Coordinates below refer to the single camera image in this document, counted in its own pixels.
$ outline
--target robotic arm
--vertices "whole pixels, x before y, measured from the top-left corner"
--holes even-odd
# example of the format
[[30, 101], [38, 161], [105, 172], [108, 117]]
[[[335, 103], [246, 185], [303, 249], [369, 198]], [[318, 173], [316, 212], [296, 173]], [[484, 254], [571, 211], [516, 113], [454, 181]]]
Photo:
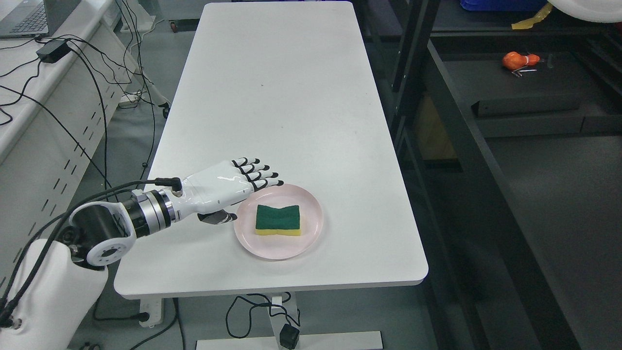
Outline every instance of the robotic arm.
[[[0, 349], [66, 349], [103, 290], [108, 279], [105, 266], [121, 259], [137, 238], [164, 230], [194, 213], [210, 224], [235, 220], [235, 214], [223, 208], [265, 187], [280, 186], [283, 182], [277, 176], [258, 159], [240, 158], [218, 163], [183, 181], [177, 179], [171, 187], [135, 190], [124, 202], [88, 202], [78, 207], [58, 242], [50, 246], [10, 319], [0, 320]], [[35, 241], [28, 249], [9, 300], [35, 265], [43, 241]]]

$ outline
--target robot finger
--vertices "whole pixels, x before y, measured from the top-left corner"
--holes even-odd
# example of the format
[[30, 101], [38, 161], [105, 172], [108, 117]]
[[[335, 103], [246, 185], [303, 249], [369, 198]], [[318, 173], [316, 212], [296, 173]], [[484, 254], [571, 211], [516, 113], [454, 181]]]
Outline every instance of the robot finger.
[[251, 184], [253, 184], [253, 188], [255, 190], [255, 192], [259, 191], [260, 189], [266, 188], [266, 187], [270, 187], [270, 186], [280, 186], [283, 184], [283, 181], [281, 180], [277, 180], [274, 178], [269, 178], [269, 179], [260, 179], [257, 181], [251, 181]]
[[246, 175], [246, 179], [248, 179], [248, 181], [257, 181], [257, 180], [260, 180], [260, 179], [277, 177], [279, 175], [279, 173], [274, 173], [272, 171], [261, 170], [261, 171], [255, 171], [253, 173], [248, 173], [248, 174], [245, 174], [245, 175]]
[[239, 167], [239, 169], [242, 172], [242, 174], [248, 174], [254, 171], [268, 170], [270, 169], [270, 167], [267, 165], [263, 165], [263, 164], [249, 164], [249, 165], [241, 166]]
[[238, 168], [240, 168], [242, 166], [249, 165], [249, 164], [258, 164], [259, 159], [242, 157], [242, 158], [234, 159], [231, 162], [233, 163], [234, 166], [237, 166]]

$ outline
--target green scouring pad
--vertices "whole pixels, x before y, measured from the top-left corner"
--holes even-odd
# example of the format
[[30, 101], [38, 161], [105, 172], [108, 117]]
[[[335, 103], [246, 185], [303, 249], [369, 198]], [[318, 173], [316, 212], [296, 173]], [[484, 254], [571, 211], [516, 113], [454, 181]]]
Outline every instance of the green scouring pad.
[[258, 235], [300, 236], [300, 207], [257, 206], [255, 232]]

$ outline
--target orange object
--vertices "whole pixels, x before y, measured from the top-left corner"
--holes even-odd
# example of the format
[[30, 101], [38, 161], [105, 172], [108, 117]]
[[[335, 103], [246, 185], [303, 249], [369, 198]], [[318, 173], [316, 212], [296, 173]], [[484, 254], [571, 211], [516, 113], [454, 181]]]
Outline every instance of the orange object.
[[540, 57], [536, 55], [523, 56], [516, 51], [512, 51], [503, 57], [503, 67], [509, 70], [517, 70], [526, 65], [535, 65], [540, 61]]

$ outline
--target yellow tape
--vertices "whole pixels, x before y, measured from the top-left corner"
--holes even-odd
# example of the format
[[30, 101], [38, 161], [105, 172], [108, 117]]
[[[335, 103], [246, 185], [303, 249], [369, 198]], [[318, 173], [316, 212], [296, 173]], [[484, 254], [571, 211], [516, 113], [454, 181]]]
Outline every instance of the yellow tape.
[[547, 4], [544, 5], [544, 7], [541, 8], [540, 11], [538, 11], [534, 17], [512, 24], [512, 29], [514, 30], [530, 29], [531, 27], [534, 26], [534, 24], [542, 22], [546, 18], [546, 16], [550, 14], [552, 10], [553, 10], [553, 4], [551, 4], [550, 2], [547, 2]]

